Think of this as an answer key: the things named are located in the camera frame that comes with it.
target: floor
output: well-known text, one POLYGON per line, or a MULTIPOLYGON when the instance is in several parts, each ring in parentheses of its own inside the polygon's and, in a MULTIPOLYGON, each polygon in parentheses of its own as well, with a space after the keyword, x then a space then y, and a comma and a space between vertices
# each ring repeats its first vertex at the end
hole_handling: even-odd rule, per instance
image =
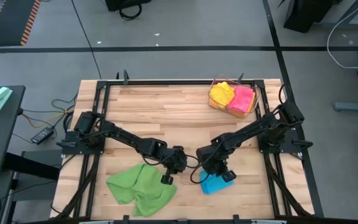
MULTIPOLYGON (((306 118, 305 136, 314 142, 310 157, 324 216, 358 219, 358 112, 333 110, 336 101, 358 102, 356 71, 339 67, 325 51, 303 48, 276 52, 264 2, 270 6, 281 47, 323 47, 331 31, 319 25, 307 34, 284 29, 288 1, 278 8, 280 1, 153 0, 134 21, 108 12, 103 0, 74 3, 96 49, 103 79, 115 78, 124 69, 130 78, 213 78, 221 73, 236 78, 244 72, 244 78, 284 77, 286 82, 288 73, 294 97, 306 118), (155 50, 164 46, 228 45, 249 46, 251 50, 155 50), (255 50, 252 46, 271 48, 255 50), (132 47, 154 48, 145 51, 132 47), (285 66, 276 53, 282 53, 285 66)), ((353 2, 334 6, 324 21, 338 20, 353 2)), ((333 52, 341 63, 358 66, 358 52, 352 48, 358 46, 358 29, 337 30, 330 44, 342 47, 342 51, 333 52)), ((71 99, 80 80, 99 78, 70 0, 42 2, 27 45, 5 50, 8 53, 0 54, 0 85, 25 85, 22 107, 28 110, 53 109, 50 102, 54 98, 71 99)), ((19 118, 14 132, 30 139, 37 130, 19 118)), ((20 154, 58 149, 55 143, 62 137, 60 125, 58 137, 40 146, 12 137, 9 151, 20 154)), ((46 220, 50 202, 18 203, 14 220, 46 220)))

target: wooden table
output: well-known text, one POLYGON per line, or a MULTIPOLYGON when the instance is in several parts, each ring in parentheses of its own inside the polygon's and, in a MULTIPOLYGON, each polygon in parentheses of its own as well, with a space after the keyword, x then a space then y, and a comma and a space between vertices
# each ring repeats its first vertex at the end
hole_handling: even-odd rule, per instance
MULTIPOLYGON (((96 82, 81 82, 72 128, 81 112, 92 109, 96 82)), ((279 104, 281 83, 279 79, 264 82, 268 102, 273 109, 279 104)), ((110 89, 106 119, 140 137, 164 140, 169 147, 183 146, 187 154, 195 156, 198 147, 209 145, 217 135, 236 131, 256 120, 255 113, 246 119, 238 119, 210 108, 207 105, 209 88, 209 85, 115 85, 110 89)), ((303 208, 313 213, 301 161, 289 154, 282 154, 281 160, 288 189, 303 208)), ((61 171, 53 201, 53 207, 57 210, 62 210, 77 190, 82 161, 83 156, 76 156, 61 171)), ((191 158, 188 161, 190 165, 195 163, 191 158)), ((141 163, 144 162, 134 149, 113 139, 106 140, 105 152, 99 161, 92 220, 122 220, 123 215, 130 215, 130 219, 146 219, 132 216, 134 202, 118 205, 106 185, 110 175, 141 163)), ((214 195, 205 195, 200 185, 190 182, 192 170, 186 169, 182 174, 173 175, 177 186, 174 198, 147 219, 232 219, 234 214, 239 214, 241 219, 273 218, 264 159, 258 150, 257 139, 244 142, 230 156, 228 163, 229 168, 237 174, 234 185, 214 195)), ((162 166, 157 167, 165 172, 162 166)), ((280 213, 284 214, 277 186, 276 191, 280 213)), ((86 199, 87 192, 83 196, 80 215, 85 214, 86 199)))

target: pink cloth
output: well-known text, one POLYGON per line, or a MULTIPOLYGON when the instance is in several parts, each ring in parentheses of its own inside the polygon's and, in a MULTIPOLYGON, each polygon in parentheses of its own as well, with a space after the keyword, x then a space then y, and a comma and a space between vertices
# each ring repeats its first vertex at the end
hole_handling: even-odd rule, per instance
POLYGON ((227 109, 237 110, 243 113, 251 106, 254 90, 245 86, 234 87, 234 98, 227 105, 227 109))

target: white cable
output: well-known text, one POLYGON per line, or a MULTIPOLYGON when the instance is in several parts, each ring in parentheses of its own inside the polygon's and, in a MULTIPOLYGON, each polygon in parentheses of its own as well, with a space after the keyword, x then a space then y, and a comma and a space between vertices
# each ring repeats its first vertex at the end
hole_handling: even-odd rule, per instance
POLYGON ((334 56, 333 56, 333 55, 330 53, 330 51, 329 51, 329 39, 331 38, 331 34, 333 34, 333 32, 334 32, 334 30, 336 29, 336 27, 339 26, 339 25, 340 25, 343 21, 345 21, 347 18, 349 18, 349 17, 351 17, 353 14, 355 14, 357 11, 358 11, 358 8, 357 8, 354 12, 352 12, 352 13, 350 13, 348 16, 346 16, 343 20, 339 21, 339 22, 334 26, 334 28, 332 29, 332 31, 329 33, 329 36, 328 36, 328 40, 327 40, 327 51, 328 51, 329 55, 334 59, 334 61, 335 61, 339 66, 341 66, 342 68, 358 69, 358 67, 347 67, 347 66, 343 66, 343 65, 341 65, 341 64, 334 58, 334 56))

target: green towel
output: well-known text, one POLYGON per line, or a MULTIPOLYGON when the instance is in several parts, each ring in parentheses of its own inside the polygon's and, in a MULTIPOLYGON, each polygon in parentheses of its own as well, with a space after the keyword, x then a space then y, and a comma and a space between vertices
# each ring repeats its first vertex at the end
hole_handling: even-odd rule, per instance
POLYGON ((161 177, 157 168, 140 164, 112 175, 107 185, 119 204, 135 199, 135 217, 147 217, 164 207, 177 191, 174 185, 162 184, 161 177))

